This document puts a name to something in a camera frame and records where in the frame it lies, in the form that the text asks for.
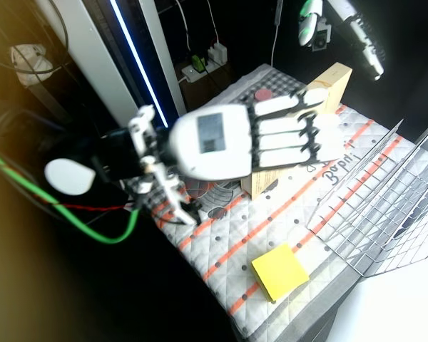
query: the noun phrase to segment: wire mesh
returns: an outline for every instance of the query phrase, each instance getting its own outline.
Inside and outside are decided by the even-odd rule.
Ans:
[[[428,162],[421,159],[428,135],[397,162],[382,153],[397,127],[320,201],[312,217],[323,223],[314,233],[365,277],[428,257]]]

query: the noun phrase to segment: yellow block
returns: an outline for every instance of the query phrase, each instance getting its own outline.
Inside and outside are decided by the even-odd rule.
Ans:
[[[292,250],[282,244],[252,261],[252,268],[263,291],[270,301],[292,291],[309,280]]]

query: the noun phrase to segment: white quilted mat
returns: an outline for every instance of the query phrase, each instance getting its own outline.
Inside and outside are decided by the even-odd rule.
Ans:
[[[259,71],[260,77],[253,76],[255,82],[270,72],[265,72],[265,69]],[[243,86],[250,86],[250,82],[248,80]],[[239,85],[235,87],[232,90],[235,95],[244,91]],[[225,96],[220,100],[232,101]],[[323,220],[308,221],[317,203],[388,130],[345,106],[340,107],[338,114],[346,147],[341,160],[327,165],[294,167],[284,172],[255,201],[251,201],[236,183],[210,185],[187,181],[188,194],[199,198],[203,204],[203,223],[199,227],[188,227],[157,220],[171,243],[179,248],[233,317],[241,334],[251,341],[276,341],[309,304],[314,305],[320,300],[327,287],[349,267],[309,230],[323,231]],[[385,146],[382,151],[385,155],[381,158],[399,161],[414,146],[397,135],[394,138]],[[428,162],[428,153],[422,154],[421,159]],[[384,177],[379,172],[376,176]],[[158,216],[171,221],[173,215],[168,203],[157,198],[151,202]],[[284,243],[293,248],[310,275],[310,281],[277,303],[270,303],[258,286],[250,263]],[[344,285],[348,288],[354,282]],[[304,333],[307,327],[293,327],[293,330]]]

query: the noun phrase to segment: small display screen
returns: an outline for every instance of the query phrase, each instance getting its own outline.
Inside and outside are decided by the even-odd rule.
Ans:
[[[225,150],[222,114],[200,116],[198,121],[198,143],[201,153]]]

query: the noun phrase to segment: green cable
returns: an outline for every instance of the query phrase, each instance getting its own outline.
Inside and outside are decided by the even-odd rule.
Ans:
[[[54,207],[65,217],[69,222],[71,222],[75,227],[79,228],[83,233],[87,234],[92,239],[96,241],[103,242],[104,244],[117,244],[125,240],[130,236],[131,232],[135,229],[136,221],[138,219],[139,209],[135,209],[130,214],[130,219],[128,221],[128,226],[125,232],[116,238],[105,237],[90,227],[85,225],[78,217],[76,217],[70,210],[65,208],[60,202],[48,194],[46,191],[42,190],[40,187],[36,186],[34,183],[29,182],[24,177],[22,177],[19,173],[11,169],[1,158],[0,158],[0,168],[2,171],[7,174],[11,179],[15,180],[22,187],[26,188],[28,191],[33,192],[35,195],[38,195],[43,200],[47,201],[50,204],[57,204]]]

